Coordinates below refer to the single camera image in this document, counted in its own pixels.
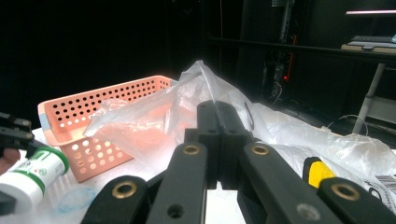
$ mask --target bottle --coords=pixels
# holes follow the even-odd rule
[[[0,175],[0,191],[16,199],[15,214],[29,212],[41,202],[46,188],[68,169],[61,151],[40,147],[18,168]]]

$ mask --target perforated plastic basket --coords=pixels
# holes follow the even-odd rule
[[[38,105],[41,127],[50,146],[60,147],[70,162],[78,182],[132,159],[110,142],[82,135],[91,114],[109,98],[132,102],[171,86],[172,79],[154,76],[109,86],[94,91],[49,100]]]

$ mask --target clear plastic bag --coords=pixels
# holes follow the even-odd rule
[[[175,147],[184,141],[184,130],[196,128],[196,107],[213,100],[233,105],[247,130],[260,139],[269,136],[260,114],[249,111],[252,103],[237,88],[196,62],[178,83],[128,105],[107,100],[92,115],[86,136],[109,141],[154,170],[166,169]]]
[[[321,158],[340,177],[375,188],[395,212],[395,195],[376,175],[396,175],[396,156],[381,141],[361,135],[340,136],[291,116],[253,104],[237,88],[216,77],[203,62],[181,74],[178,83],[134,103],[109,101],[92,115],[85,135],[109,141],[155,171],[166,169],[186,128],[196,128],[196,107],[213,100],[233,105],[245,128],[274,146],[301,175],[302,161]]]

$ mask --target crumpled plastic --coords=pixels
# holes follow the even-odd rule
[[[196,128],[196,108],[204,101],[222,101],[235,107],[248,131],[260,139],[269,136],[249,99],[204,65],[196,62],[178,83],[166,90],[126,104],[109,99],[92,114],[84,135],[109,141],[156,171],[166,169],[175,147],[184,141],[184,130]],[[260,129],[252,130],[254,120]]]
[[[217,77],[203,62],[183,72],[178,83],[166,90],[127,104],[108,100],[92,115],[86,136],[109,141],[156,171],[166,169],[186,128],[196,128],[196,107],[213,100],[233,105],[244,127],[254,137],[275,148],[301,176],[302,161],[321,158],[340,177],[391,198],[384,202],[396,211],[396,196],[376,175],[396,175],[396,155],[377,139],[357,134],[340,136],[301,120],[253,104],[237,88]]]

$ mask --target finger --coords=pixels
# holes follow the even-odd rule
[[[4,157],[0,158],[0,175],[5,173],[15,162],[10,162]]]
[[[21,153],[19,150],[14,148],[5,148],[3,152],[3,157],[8,162],[14,164],[21,158]]]

